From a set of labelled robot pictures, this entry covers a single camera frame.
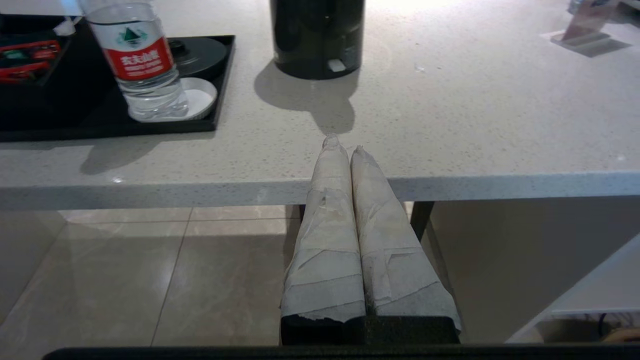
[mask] tiled floor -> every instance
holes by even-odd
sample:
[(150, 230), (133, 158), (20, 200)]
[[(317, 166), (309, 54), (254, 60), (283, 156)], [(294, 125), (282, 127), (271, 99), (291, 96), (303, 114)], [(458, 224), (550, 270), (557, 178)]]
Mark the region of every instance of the tiled floor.
[(0, 359), (63, 347), (278, 344), (297, 206), (60, 213), (68, 224), (0, 325)]

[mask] speckled countertop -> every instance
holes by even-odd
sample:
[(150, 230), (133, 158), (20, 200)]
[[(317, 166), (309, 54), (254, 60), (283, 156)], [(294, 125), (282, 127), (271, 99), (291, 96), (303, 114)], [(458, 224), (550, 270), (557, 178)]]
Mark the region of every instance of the speckled countertop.
[[(0, 12), (61, 11), (38, 3)], [(237, 35), (215, 133), (0, 143), (0, 208), (302, 203), (329, 132), (402, 200), (640, 195), (640, 19), (587, 57), (541, 36), (567, 1), (368, 0), (361, 71), (304, 81), (270, 63), (268, 3), (157, 1), (170, 36)]]

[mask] plastic water bottle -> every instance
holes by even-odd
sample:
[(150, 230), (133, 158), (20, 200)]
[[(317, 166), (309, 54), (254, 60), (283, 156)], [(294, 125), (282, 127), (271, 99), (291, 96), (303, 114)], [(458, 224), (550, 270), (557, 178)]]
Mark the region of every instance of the plastic water bottle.
[(181, 117), (188, 100), (149, 0), (80, 0), (136, 118)]

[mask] table leg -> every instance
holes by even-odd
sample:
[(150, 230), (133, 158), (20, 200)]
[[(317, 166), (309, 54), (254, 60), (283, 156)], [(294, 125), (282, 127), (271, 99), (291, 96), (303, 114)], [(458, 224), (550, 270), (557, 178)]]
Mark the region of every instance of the table leg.
[(431, 210), (433, 210), (433, 201), (416, 201), (413, 203), (413, 211), (411, 212), (411, 227), (418, 237), (418, 241), (422, 241), (422, 235), (427, 229)]

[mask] black tray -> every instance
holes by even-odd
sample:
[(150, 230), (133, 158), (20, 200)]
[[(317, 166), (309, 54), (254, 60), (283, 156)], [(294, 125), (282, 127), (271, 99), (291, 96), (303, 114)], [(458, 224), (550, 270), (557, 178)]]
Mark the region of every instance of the black tray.
[(168, 133), (196, 133), (214, 131), (227, 89), (228, 75), (233, 62), (235, 35), (209, 37), (221, 42), (228, 49), (224, 72), (216, 78), (205, 78), (218, 90), (218, 98), (211, 114), (201, 120), (142, 123), (129, 117), (128, 107), (120, 89), (115, 85), (100, 106), (73, 127), (54, 129), (30, 129), (19, 131), (0, 130), (0, 142), (26, 142), (43, 140), (71, 140), (87, 138), (110, 138), (115, 136), (154, 135)]

